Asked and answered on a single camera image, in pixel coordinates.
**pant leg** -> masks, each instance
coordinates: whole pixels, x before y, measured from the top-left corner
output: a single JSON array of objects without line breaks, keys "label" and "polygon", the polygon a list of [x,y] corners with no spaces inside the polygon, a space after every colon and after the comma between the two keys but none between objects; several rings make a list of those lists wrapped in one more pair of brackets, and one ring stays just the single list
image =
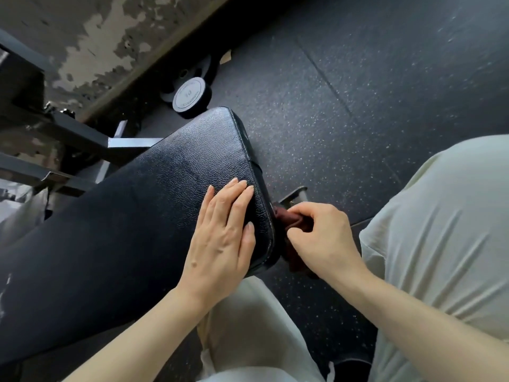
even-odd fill
[{"label": "pant leg", "polygon": [[324,382],[300,330],[257,277],[244,279],[215,306],[199,324],[198,335],[215,372],[266,366],[299,382]]},{"label": "pant leg", "polygon": [[[433,156],[361,232],[377,276],[509,342],[509,135]],[[382,332],[371,382],[422,380]]]}]

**leather surface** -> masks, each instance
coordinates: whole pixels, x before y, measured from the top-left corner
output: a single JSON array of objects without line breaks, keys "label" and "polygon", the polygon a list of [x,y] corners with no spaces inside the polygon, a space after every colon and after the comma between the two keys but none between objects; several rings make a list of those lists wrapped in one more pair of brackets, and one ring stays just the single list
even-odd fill
[{"label": "leather surface", "polygon": [[278,250],[270,200],[242,123],[211,109],[0,253],[0,364],[144,314],[182,273],[209,184],[255,185],[250,273]]}]

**hand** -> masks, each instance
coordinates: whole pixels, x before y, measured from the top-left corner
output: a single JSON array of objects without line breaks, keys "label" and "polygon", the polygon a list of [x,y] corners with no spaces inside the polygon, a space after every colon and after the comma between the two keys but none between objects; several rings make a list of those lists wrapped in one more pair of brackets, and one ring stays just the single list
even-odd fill
[{"label": "hand", "polygon": [[249,269],[254,226],[243,225],[253,192],[246,181],[234,178],[216,196],[209,186],[201,204],[177,288],[207,311],[235,291]]},{"label": "hand", "polygon": [[353,241],[350,223],[345,213],[333,205],[302,202],[289,212],[313,218],[313,231],[298,228],[287,232],[288,239],[304,263],[320,278],[336,287],[352,276],[369,272]]}]

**white pants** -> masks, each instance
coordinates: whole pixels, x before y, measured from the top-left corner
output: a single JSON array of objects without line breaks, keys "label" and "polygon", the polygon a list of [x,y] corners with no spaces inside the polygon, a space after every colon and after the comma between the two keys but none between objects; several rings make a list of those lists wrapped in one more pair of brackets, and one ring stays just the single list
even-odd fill
[{"label": "white pants", "polygon": [[[462,142],[430,158],[361,232],[377,276],[509,342],[509,135]],[[245,279],[199,326],[216,372],[281,368],[323,382],[299,329],[263,282]],[[379,331],[371,382],[422,380]]]}]

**pants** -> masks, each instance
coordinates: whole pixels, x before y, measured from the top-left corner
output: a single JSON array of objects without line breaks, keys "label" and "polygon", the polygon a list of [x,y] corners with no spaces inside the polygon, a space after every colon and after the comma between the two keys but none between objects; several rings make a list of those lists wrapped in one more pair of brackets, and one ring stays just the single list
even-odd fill
[{"label": "pants", "polygon": [[[360,241],[374,274],[509,342],[509,135],[465,141],[430,158]],[[216,372],[271,366],[299,382],[324,381],[299,329],[255,277],[213,308],[199,335]],[[419,380],[379,331],[370,381]]]}]

